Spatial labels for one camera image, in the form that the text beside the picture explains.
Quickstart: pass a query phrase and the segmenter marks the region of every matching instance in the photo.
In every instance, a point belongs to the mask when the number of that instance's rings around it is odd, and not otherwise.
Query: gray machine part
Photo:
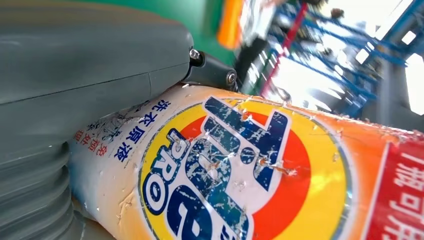
[[[147,12],[0,2],[0,239],[96,233],[74,215],[66,141],[182,80],[192,47],[182,25]]]

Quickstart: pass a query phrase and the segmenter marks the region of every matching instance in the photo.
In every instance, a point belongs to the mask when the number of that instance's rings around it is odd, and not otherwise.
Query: blue metal frame
[[[340,35],[337,35],[336,33],[326,30],[323,27],[318,26],[314,21],[309,20],[309,19],[305,19],[303,21],[303,26],[312,28],[312,29],[316,29],[319,32],[332,36],[338,40],[341,40],[342,42],[344,42],[347,45],[351,45],[355,48],[360,49],[365,49],[369,56],[366,59],[366,61],[362,64],[362,66],[364,68],[367,68],[369,65],[368,63],[370,63],[374,57],[379,57],[381,59],[385,59],[388,62],[391,62],[393,64],[396,65],[400,65],[403,67],[406,67],[406,57],[408,57],[409,55],[411,55],[412,53],[423,53],[424,52],[424,27],[423,26],[418,26],[416,29],[413,29],[412,31],[416,34],[415,39],[409,44],[401,44],[401,45],[396,45],[393,42],[393,38],[394,37],[399,37],[396,36],[397,32],[399,30],[405,30],[406,27],[408,27],[412,21],[414,21],[416,16],[414,15],[414,12],[416,10],[421,10],[424,9],[424,0],[413,0],[413,2],[409,5],[409,7],[405,10],[405,12],[403,13],[402,16],[400,16],[400,18],[396,21],[396,23],[393,25],[393,27],[387,32],[387,34],[385,35],[385,37],[382,40],[378,40],[374,37],[369,36],[367,33],[352,28],[350,26],[346,26],[341,24],[340,22],[338,22],[337,20],[328,18],[328,17],[324,17],[322,15],[319,15],[317,13],[313,13],[313,12],[309,12],[309,16],[313,17],[314,19],[318,19],[321,20],[322,22],[327,22],[327,23],[332,23],[335,26],[338,26],[340,28],[343,28],[345,30],[348,30],[350,33],[352,33],[352,35],[354,35],[355,37],[342,37]],[[282,7],[279,7],[276,11],[276,16],[277,15],[284,15],[286,16],[289,20],[293,21],[296,18],[296,10],[299,10],[298,7],[294,6],[293,9],[289,9],[287,7],[286,4],[284,4]],[[275,37],[278,39],[278,41],[283,41],[283,39],[281,39],[281,37],[275,35]],[[385,52],[380,52],[378,50],[377,46],[384,46],[386,49],[390,49],[391,52],[389,53],[385,53]],[[320,60],[321,62],[324,63],[325,66],[327,66],[330,70],[334,71],[334,67],[335,66],[339,66],[344,73],[349,73],[353,76],[353,82],[350,81],[349,79],[347,79],[345,76],[340,76],[340,77],[336,77],[335,75],[331,75],[328,74],[327,72],[324,72],[320,69],[317,69],[316,67],[311,66],[310,64],[308,64],[307,62],[303,62],[301,60],[295,59],[292,55],[290,55],[288,58],[291,59],[292,61],[308,68],[311,69],[323,76],[326,76],[327,78],[333,80],[336,83],[339,83],[342,86],[345,86],[346,88],[349,89],[349,91],[354,94],[354,98],[351,99],[352,104],[345,107],[345,109],[343,109],[342,112],[344,112],[344,114],[349,114],[349,115],[357,115],[359,114],[359,112],[361,111],[362,107],[367,103],[368,100],[375,100],[377,99],[376,94],[374,93],[374,90],[376,89],[378,83],[379,83],[379,78],[378,79],[374,79],[370,76],[368,76],[367,74],[364,74],[363,72],[361,72],[360,69],[349,69],[346,67],[342,67],[338,62],[334,62],[331,60],[326,59],[325,57],[321,56],[319,53],[317,52],[313,52],[307,49],[303,49],[302,46],[300,44],[296,44],[294,43],[292,45],[293,48],[295,48],[298,52],[301,53],[306,53],[307,56],[311,56],[314,57],[318,60]],[[371,83],[372,87],[371,90],[367,90],[365,88],[363,88],[364,86],[364,82],[368,82]]]
[[[399,17],[399,19],[394,23],[393,27],[387,32],[385,37],[382,39],[383,41],[389,42],[391,38],[399,31],[405,30],[411,21],[415,20],[415,12],[416,10],[420,10],[424,7],[424,0],[414,0],[409,7],[405,10],[405,12]],[[400,48],[400,55],[406,59],[408,55],[416,53],[419,49],[424,50],[423,45],[417,45],[421,39],[423,39],[423,33],[420,31],[415,37],[414,41],[412,41],[408,46]],[[370,53],[369,57],[363,64],[368,64],[373,60],[373,57],[377,55]]]

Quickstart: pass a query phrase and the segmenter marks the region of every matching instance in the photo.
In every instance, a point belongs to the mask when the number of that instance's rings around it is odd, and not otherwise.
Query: bolt
[[[236,80],[236,74],[232,71],[230,71],[227,75],[226,75],[226,83],[231,85],[234,83],[234,81]]]
[[[190,58],[191,59],[197,60],[200,57],[200,53],[196,49],[194,49],[194,48],[190,49],[189,54],[190,54]]]

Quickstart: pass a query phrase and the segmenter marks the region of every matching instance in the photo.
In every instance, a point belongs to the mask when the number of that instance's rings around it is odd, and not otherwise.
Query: blue metal rack
[[[334,24],[344,30],[349,31],[352,34],[352,37],[343,37],[338,35],[335,32],[324,29],[319,26],[316,22],[310,19],[304,19],[302,23],[302,28],[309,28],[323,35],[328,35],[334,37],[348,46],[352,46],[358,50],[365,50],[368,53],[368,57],[365,62],[360,64],[355,62],[354,68],[348,68],[341,66],[338,62],[329,60],[327,57],[322,56],[318,52],[311,51],[309,49],[303,48],[298,43],[293,43],[290,48],[295,49],[297,52],[302,52],[312,58],[320,60],[328,69],[332,70],[334,73],[335,67],[337,66],[344,73],[348,73],[351,78],[348,79],[345,75],[332,75],[329,74],[318,67],[311,65],[307,60],[299,60],[299,58],[294,57],[293,55],[288,56],[289,59],[295,61],[296,63],[307,67],[319,74],[326,76],[329,79],[332,79],[336,83],[345,87],[350,93],[352,93],[353,98],[349,100],[350,104],[345,105],[343,109],[337,109],[339,113],[347,114],[352,117],[357,116],[362,107],[367,103],[368,100],[375,100],[377,98],[376,89],[381,80],[381,77],[375,70],[371,67],[371,64],[375,58],[384,59],[389,63],[406,67],[406,57],[412,53],[422,53],[424,52],[424,17],[419,14],[419,10],[424,8],[424,0],[404,0],[411,1],[409,7],[404,11],[404,13],[399,17],[393,27],[387,32],[387,34],[381,39],[378,40],[375,37],[369,36],[366,32],[352,28],[341,24],[339,21],[321,16],[314,12],[309,12],[309,16],[314,20],[321,21],[327,24]],[[296,7],[288,6],[287,4],[278,8],[276,16],[283,15],[289,20],[293,21],[297,15],[299,9]],[[393,41],[393,36],[399,30],[404,30],[407,26],[411,25],[411,21],[416,20],[415,28],[411,31],[416,34],[415,39],[409,44],[399,44],[398,42]],[[274,35],[279,42],[284,41],[281,36]],[[384,47],[386,50],[390,51],[380,51],[380,47]]]

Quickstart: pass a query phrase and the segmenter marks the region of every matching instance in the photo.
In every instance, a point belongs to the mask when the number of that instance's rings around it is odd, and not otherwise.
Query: tide logo
[[[292,116],[248,104],[245,118],[210,97],[153,137],[139,194],[157,239],[282,238],[295,222],[311,190],[309,152]]]

